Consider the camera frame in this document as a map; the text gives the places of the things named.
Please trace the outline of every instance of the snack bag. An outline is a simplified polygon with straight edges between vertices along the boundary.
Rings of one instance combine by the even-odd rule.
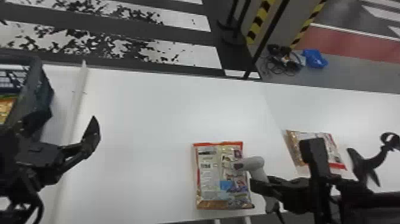
[[[232,162],[242,158],[243,142],[195,143],[197,209],[252,209],[246,172]]]
[[[333,140],[333,137],[329,133],[312,133],[312,132],[297,132],[294,130],[286,130],[288,139],[289,139],[289,151],[292,155],[293,162],[296,166],[306,166],[304,163],[301,152],[299,148],[299,142],[301,140],[310,139],[310,138],[323,138],[325,141],[326,151],[328,153],[328,163],[329,167],[334,169],[343,169],[346,170],[346,166],[340,157],[338,148]]]
[[[10,113],[16,97],[2,97],[0,96],[0,125],[4,124]]]

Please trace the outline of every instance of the black and white floor pattern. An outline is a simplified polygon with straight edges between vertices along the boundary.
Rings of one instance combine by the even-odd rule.
[[[392,0],[360,0],[362,7],[382,19],[387,27],[400,37],[400,2]]]
[[[327,1],[313,26],[345,29],[398,41],[399,0]]]
[[[0,24],[0,47],[222,69],[215,47],[13,21]]]
[[[6,2],[57,11],[93,14],[103,17],[144,21],[147,23],[210,32],[207,17],[143,5],[102,0],[6,0]]]
[[[229,53],[229,51],[232,52],[232,49],[228,49],[229,46],[221,45],[220,37],[214,35],[215,21],[212,21],[213,19],[210,18],[212,16],[209,14],[202,15],[150,7],[151,2],[146,3],[147,5],[140,5],[141,0],[137,0],[138,4],[134,4],[135,0],[130,0],[130,3],[127,3],[126,0],[122,1],[124,2],[110,0],[5,0],[4,7],[0,5],[3,10],[7,10],[6,7],[9,7],[11,11],[24,10],[24,12],[32,12],[32,15],[18,16],[7,12],[8,15],[12,15],[12,18],[5,16],[5,20],[0,20],[0,48],[47,55],[54,54],[53,57],[46,56],[47,60],[54,58],[56,61],[60,55],[68,55],[69,58],[74,59],[76,57],[101,58],[103,60],[98,64],[103,64],[104,60],[107,60],[108,65],[113,65],[115,62],[116,67],[121,64],[118,60],[123,60],[124,65],[128,65],[130,69],[135,69],[135,65],[141,63],[141,69],[148,67],[149,70],[152,70],[156,67],[158,71],[165,69],[166,72],[179,71],[196,75],[238,77],[243,70],[247,69],[246,60],[250,57],[249,53],[244,55],[243,49],[234,50],[238,52],[237,55]],[[203,10],[203,1],[210,2],[212,0],[163,1],[166,3],[166,8],[168,8],[168,4],[178,4],[184,10],[187,5],[189,8],[195,9],[194,11],[200,12],[206,11]],[[54,15],[59,18],[65,17],[65,22],[55,24],[51,21],[49,13],[52,13],[53,17]],[[76,18],[67,17],[71,13],[75,14]],[[93,21],[91,22],[93,26],[87,24],[82,29],[80,22],[87,23],[84,18],[88,18],[88,16]],[[124,20],[126,22],[121,26],[132,25],[132,29],[127,34],[120,32],[118,27],[113,25],[102,26],[101,23],[105,20]],[[141,32],[135,32],[137,27],[141,27]],[[143,34],[146,27],[152,30],[150,35]],[[179,41],[174,41],[175,33],[179,33]],[[238,65],[238,59],[243,64],[242,66]],[[258,79],[260,77],[252,74],[251,78]]]

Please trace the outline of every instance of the hazard stripe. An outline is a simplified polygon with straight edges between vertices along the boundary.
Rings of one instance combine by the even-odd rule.
[[[308,17],[308,19],[303,23],[303,26],[301,27],[300,32],[296,35],[295,39],[290,45],[290,48],[294,49],[296,47],[297,43],[301,40],[301,38],[304,36],[304,33],[307,31],[307,29],[310,27],[310,24],[314,21],[318,13],[322,10],[324,7],[325,3],[327,0],[321,0],[320,3],[314,8],[312,11],[311,15]]]
[[[264,21],[268,17],[268,12],[271,9],[271,6],[275,3],[275,0],[263,0],[260,8],[257,11],[257,14],[253,20],[253,23],[250,26],[250,30],[247,34],[246,41],[247,44],[254,43],[257,34],[260,33],[261,27],[263,26]]]

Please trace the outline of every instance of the red floor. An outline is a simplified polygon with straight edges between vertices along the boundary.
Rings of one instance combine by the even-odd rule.
[[[400,64],[400,42],[337,30],[310,27],[296,49]]]

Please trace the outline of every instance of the grey floor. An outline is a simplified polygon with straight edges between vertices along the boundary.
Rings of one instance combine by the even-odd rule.
[[[304,67],[295,76],[263,74],[265,82],[400,94],[400,64],[324,54],[323,69]],[[262,70],[259,60],[258,69]]]

